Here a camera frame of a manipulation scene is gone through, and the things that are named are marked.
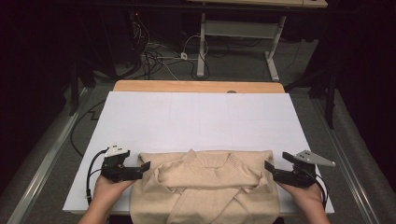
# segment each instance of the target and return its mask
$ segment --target forearm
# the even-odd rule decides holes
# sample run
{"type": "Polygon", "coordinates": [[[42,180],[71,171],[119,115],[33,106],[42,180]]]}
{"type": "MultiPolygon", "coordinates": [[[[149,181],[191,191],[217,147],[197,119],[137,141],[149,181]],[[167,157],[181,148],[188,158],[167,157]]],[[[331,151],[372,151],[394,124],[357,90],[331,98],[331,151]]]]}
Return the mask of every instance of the forearm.
{"type": "Polygon", "coordinates": [[[111,207],[96,203],[95,200],[92,200],[90,207],[78,224],[105,224],[110,210],[111,207]]]}
{"type": "Polygon", "coordinates": [[[329,219],[321,203],[312,203],[310,209],[302,210],[301,213],[308,224],[330,224],[329,219]]]}

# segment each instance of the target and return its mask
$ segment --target beige sweater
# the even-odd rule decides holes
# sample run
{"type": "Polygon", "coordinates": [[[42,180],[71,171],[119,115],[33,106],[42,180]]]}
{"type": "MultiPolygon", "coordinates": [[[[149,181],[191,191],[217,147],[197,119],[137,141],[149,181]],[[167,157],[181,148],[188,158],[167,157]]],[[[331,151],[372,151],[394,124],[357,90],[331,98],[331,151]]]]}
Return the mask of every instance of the beige sweater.
{"type": "Polygon", "coordinates": [[[134,183],[134,224],[273,223],[276,184],[263,168],[272,151],[201,151],[140,154],[151,161],[134,183]]]}

